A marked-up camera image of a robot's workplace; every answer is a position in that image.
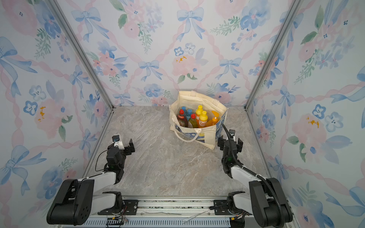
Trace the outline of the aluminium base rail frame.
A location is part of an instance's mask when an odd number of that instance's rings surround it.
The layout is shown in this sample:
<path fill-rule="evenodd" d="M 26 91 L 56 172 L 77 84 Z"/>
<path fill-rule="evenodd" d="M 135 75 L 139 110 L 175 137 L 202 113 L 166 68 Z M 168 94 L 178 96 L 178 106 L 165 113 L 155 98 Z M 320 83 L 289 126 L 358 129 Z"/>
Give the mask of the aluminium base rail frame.
<path fill-rule="evenodd" d="M 141 213 L 142 209 L 155 210 L 158 214 L 192 214 L 199 210 L 207 213 L 212 211 L 209 209 L 213 206 L 214 199 L 208 198 L 161 198 L 156 199 L 141 198 L 139 200 L 137 214 Z"/>

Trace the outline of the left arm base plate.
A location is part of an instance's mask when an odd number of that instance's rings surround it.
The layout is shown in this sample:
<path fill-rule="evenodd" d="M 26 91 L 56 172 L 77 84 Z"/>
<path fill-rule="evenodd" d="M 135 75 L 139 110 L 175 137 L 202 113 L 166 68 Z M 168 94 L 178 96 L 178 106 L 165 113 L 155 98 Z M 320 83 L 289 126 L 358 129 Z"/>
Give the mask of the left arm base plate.
<path fill-rule="evenodd" d="M 97 215 L 119 216 L 119 215 L 136 215 L 139 200 L 123 199 L 117 202 L 112 208 L 102 210 Z"/>

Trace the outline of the cream shopping bag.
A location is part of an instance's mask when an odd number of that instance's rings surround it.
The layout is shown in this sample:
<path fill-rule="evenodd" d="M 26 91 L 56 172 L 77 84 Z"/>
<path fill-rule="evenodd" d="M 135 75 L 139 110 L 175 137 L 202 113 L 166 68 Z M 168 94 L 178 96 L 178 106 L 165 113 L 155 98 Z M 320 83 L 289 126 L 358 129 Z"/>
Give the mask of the cream shopping bag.
<path fill-rule="evenodd" d="M 214 149 L 228 108 L 212 97 L 195 91 L 180 91 L 169 111 L 170 130 L 179 140 Z"/>

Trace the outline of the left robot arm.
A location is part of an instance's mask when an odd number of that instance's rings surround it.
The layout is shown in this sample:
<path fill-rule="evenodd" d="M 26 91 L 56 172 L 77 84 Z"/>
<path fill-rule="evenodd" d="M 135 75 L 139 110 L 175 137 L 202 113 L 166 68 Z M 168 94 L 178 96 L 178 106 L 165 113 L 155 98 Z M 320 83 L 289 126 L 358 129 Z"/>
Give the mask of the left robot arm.
<path fill-rule="evenodd" d="M 120 219 L 126 213 L 135 212 L 136 204 L 124 202 L 120 192 L 96 195 L 99 190 L 120 183 L 126 157 L 136 151 L 132 140 L 124 146 L 118 135 L 112 139 L 106 151 L 107 163 L 98 174 L 63 181 L 47 213 L 49 225 L 80 226 L 91 215 L 112 215 Z"/>

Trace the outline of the yellow-green red cap bottle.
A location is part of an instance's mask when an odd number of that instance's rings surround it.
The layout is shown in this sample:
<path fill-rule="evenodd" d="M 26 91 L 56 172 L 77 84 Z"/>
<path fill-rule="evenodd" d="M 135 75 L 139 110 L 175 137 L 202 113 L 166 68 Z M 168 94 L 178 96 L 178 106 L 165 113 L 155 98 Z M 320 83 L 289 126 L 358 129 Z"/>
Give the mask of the yellow-green red cap bottle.
<path fill-rule="evenodd" d="M 189 123 L 192 125 L 192 128 L 199 128 L 198 123 L 196 121 L 196 114 L 191 114 Z"/>

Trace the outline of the yellow cap orange bottle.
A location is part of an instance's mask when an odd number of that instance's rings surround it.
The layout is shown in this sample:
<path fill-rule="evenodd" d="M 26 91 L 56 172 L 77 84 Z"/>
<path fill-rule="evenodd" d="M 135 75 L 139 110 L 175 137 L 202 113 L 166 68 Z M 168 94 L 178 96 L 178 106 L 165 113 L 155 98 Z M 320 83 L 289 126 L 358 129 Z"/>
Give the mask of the yellow cap orange bottle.
<path fill-rule="evenodd" d="M 203 111 L 202 114 L 200 115 L 200 119 L 199 119 L 199 123 L 198 123 L 199 128 L 206 127 L 207 122 L 208 122 L 207 112 Z"/>
<path fill-rule="evenodd" d="M 202 105 L 198 105 L 198 108 L 195 111 L 196 120 L 200 119 L 200 115 L 202 114 L 202 112 L 203 112 Z"/>

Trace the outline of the right corner aluminium post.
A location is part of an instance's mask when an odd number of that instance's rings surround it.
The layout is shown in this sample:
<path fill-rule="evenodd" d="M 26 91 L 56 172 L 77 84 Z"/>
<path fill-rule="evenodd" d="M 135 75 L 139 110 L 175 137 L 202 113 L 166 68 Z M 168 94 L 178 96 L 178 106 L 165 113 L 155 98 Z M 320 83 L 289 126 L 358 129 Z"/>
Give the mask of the right corner aluminium post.
<path fill-rule="evenodd" d="M 250 109 L 250 106 L 253 104 L 255 96 L 260 88 L 261 83 L 263 82 L 263 80 L 265 79 L 265 76 L 267 74 L 267 72 L 269 71 L 269 68 L 271 67 L 272 63 L 274 62 L 275 57 L 277 56 L 277 53 L 279 51 L 279 49 L 281 48 L 281 45 L 283 43 L 283 40 L 287 34 L 287 32 L 289 31 L 290 26 L 292 25 L 298 10 L 300 8 L 302 1 L 300 0 L 295 0 L 293 1 L 291 7 L 288 10 L 288 13 L 285 17 L 285 20 L 277 34 L 277 37 L 273 43 L 273 46 L 271 48 L 271 50 L 268 53 L 268 59 L 265 62 L 262 70 L 260 71 L 260 74 L 253 86 L 253 89 L 250 93 L 249 99 L 247 100 L 247 103 L 245 105 L 245 111 L 247 112 Z"/>

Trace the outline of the left corner aluminium post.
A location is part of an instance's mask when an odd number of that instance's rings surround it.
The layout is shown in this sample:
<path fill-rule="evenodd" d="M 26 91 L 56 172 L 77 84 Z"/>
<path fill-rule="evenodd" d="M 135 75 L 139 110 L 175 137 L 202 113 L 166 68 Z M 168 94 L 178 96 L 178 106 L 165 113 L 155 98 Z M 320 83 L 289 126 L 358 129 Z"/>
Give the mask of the left corner aluminium post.
<path fill-rule="evenodd" d="M 54 14 L 54 16 L 55 16 L 57 22 L 59 23 L 60 27 L 65 32 L 67 38 L 70 41 L 71 46 L 73 47 L 73 49 L 76 52 L 78 58 L 80 59 L 82 65 L 85 67 L 87 73 L 89 74 L 92 81 L 94 82 L 97 90 L 100 92 L 102 98 L 105 100 L 107 106 L 110 109 L 115 108 L 115 106 L 112 104 L 106 90 L 102 86 L 102 83 L 101 83 L 100 79 L 96 75 L 96 73 L 95 73 L 95 71 L 92 67 L 92 64 L 88 60 L 85 51 L 83 50 L 80 42 L 78 41 L 77 36 L 76 36 L 75 32 L 73 31 L 70 23 L 68 22 L 66 16 L 64 15 L 60 5 L 55 0 L 46 1 L 46 4 L 50 8 L 50 11 Z"/>

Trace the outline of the dark red Fairy bottle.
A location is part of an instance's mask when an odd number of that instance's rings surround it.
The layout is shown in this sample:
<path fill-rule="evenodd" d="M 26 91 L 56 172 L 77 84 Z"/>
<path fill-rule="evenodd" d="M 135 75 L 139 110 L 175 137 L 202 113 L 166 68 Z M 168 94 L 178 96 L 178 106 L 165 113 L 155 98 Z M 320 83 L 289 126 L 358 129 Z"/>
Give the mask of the dark red Fairy bottle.
<path fill-rule="evenodd" d="M 180 111 L 177 115 L 177 120 L 178 120 L 180 126 L 188 127 L 188 120 L 186 118 L 185 111 L 183 109 L 180 109 Z"/>

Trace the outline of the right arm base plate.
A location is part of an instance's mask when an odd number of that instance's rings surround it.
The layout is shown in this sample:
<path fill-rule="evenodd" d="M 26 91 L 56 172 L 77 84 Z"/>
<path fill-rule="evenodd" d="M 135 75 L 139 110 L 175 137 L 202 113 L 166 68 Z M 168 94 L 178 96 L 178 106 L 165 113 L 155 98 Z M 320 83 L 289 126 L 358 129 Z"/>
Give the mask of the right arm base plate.
<path fill-rule="evenodd" d="M 214 211 L 215 215 L 229 215 L 234 217 L 238 217 L 239 215 L 251 215 L 245 210 L 236 208 L 233 202 L 228 202 L 226 199 L 215 199 L 213 201 L 213 206 L 210 206 L 209 209 Z"/>

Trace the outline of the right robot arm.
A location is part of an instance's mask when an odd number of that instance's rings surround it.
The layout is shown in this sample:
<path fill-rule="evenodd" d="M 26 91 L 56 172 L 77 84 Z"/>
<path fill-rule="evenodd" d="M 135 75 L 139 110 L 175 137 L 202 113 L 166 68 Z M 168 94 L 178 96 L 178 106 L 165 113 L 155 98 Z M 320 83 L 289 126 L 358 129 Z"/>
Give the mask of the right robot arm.
<path fill-rule="evenodd" d="M 262 228 L 282 228 L 293 221 L 293 212 L 281 184 L 276 178 L 265 178 L 244 166 L 237 157 L 242 146 L 242 140 L 235 142 L 233 136 L 218 138 L 218 147 L 223 151 L 221 163 L 224 173 L 247 187 L 249 192 L 231 192 L 225 203 L 214 208 L 240 218 L 253 215 Z"/>

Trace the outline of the orange pump soap bottle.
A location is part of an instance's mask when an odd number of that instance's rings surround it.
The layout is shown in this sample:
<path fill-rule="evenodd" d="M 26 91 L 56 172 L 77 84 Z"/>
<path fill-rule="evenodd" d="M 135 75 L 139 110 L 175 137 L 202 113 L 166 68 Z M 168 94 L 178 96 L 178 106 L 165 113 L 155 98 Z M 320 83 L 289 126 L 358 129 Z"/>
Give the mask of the orange pump soap bottle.
<path fill-rule="evenodd" d="M 213 114 L 213 118 L 207 122 L 206 127 L 216 125 L 218 123 L 218 121 L 220 120 L 218 112 L 212 111 L 212 114 Z"/>

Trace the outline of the corner aluminium post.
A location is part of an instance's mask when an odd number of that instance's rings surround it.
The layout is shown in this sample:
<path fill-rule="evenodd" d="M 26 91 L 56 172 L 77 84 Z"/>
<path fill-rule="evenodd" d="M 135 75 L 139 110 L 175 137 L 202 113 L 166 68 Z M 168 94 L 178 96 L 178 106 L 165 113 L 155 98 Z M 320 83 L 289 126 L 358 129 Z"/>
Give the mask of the corner aluminium post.
<path fill-rule="evenodd" d="M 253 86 L 253 89 L 250 93 L 249 99 L 247 100 L 247 103 L 245 105 L 245 111 L 247 112 L 250 109 L 250 106 L 253 104 L 255 96 L 260 88 L 261 83 L 263 82 L 263 80 L 265 79 L 265 76 L 267 74 L 267 72 L 269 71 L 269 68 L 271 67 L 272 63 L 274 62 L 275 57 L 277 56 L 277 53 L 279 51 L 279 49 L 281 48 L 281 45 L 283 43 L 283 40 L 287 34 L 287 32 L 289 31 L 290 26 L 292 25 L 298 10 L 300 8 L 302 1 L 300 0 L 295 0 L 293 1 L 291 7 L 288 10 L 288 13 L 285 17 L 285 20 L 277 34 L 277 37 L 273 43 L 273 46 L 271 48 L 271 50 L 268 53 L 268 59 L 265 62 L 262 70 L 260 71 L 260 74 Z"/>
<path fill-rule="evenodd" d="M 102 98 L 105 100 L 107 106 L 110 109 L 115 108 L 115 106 L 112 104 L 106 90 L 102 86 L 102 83 L 101 83 L 100 79 L 96 75 L 96 73 L 95 73 L 95 71 L 92 67 L 92 64 L 88 60 L 85 51 L 83 50 L 80 42 L 78 41 L 77 36 L 76 36 L 75 32 L 73 31 L 70 23 L 68 22 L 66 16 L 64 15 L 60 5 L 55 0 L 46 1 L 46 4 L 50 8 L 50 11 L 54 14 L 54 16 L 55 16 L 57 22 L 59 23 L 60 27 L 65 32 L 67 38 L 70 41 L 71 46 L 73 47 L 73 49 L 76 52 L 78 58 L 80 59 L 82 65 L 85 67 L 87 73 L 89 74 L 92 81 L 94 82 L 97 90 L 100 92 Z"/>

